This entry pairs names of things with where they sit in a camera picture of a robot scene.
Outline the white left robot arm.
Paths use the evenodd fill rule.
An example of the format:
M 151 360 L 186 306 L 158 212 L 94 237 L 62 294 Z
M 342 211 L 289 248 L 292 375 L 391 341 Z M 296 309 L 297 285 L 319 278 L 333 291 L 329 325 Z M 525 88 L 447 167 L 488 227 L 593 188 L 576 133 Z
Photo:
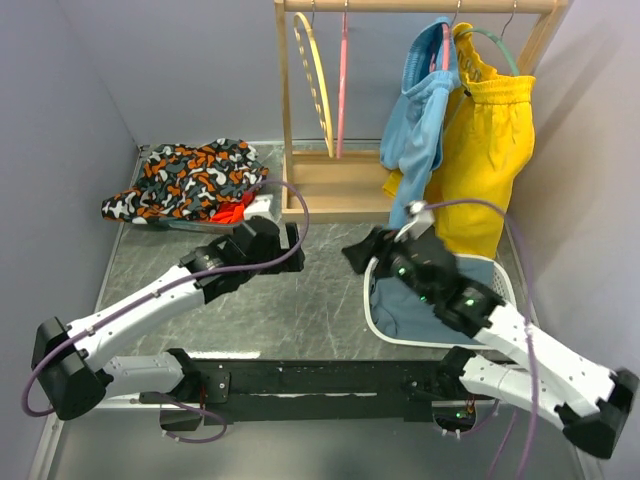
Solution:
M 280 235 L 289 245 L 282 247 Z M 78 418 L 110 397 L 153 392 L 185 402 L 200 395 L 201 372 L 182 349 L 119 357 L 162 323 L 236 291 L 258 274 L 299 272 L 307 229 L 252 218 L 183 256 L 154 282 L 110 307 L 68 324 L 53 317 L 37 329 L 30 384 L 45 392 L 61 420 Z

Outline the light blue shorts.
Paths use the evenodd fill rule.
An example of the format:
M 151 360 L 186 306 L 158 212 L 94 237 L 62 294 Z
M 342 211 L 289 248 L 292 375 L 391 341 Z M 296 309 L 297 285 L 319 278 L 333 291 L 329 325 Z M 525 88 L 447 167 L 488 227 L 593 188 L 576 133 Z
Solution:
M 405 207 L 423 198 L 432 172 L 442 163 L 448 100 L 461 85 L 455 47 L 453 72 L 428 73 L 433 51 L 441 61 L 441 29 L 436 22 L 422 30 L 408 50 L 400 95 L 381 139 L 381 164 L 401 174 L 389 217 L 389 226 L 395 229 L 404 226 Z

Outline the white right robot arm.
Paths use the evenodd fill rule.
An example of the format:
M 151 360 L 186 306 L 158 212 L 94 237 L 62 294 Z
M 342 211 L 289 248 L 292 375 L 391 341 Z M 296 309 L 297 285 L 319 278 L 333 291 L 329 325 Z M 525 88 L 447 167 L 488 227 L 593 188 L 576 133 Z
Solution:
M 433 234 L 413 237 L 375 227 L 342 253 L 355 273 L 373 266 L 382 277 L 399 280 L 414 298 L 432 306 L 444 325 L 515 364 L 499 365 L 454 346 L 437 376 L 445 396 L 469 392 L 505 401 L 553 424 L 583 452 L 612 457 L 632 410 L 637 375 L 594 363 L 526 325 L 512 303 L 464 274 L 457 257 Z

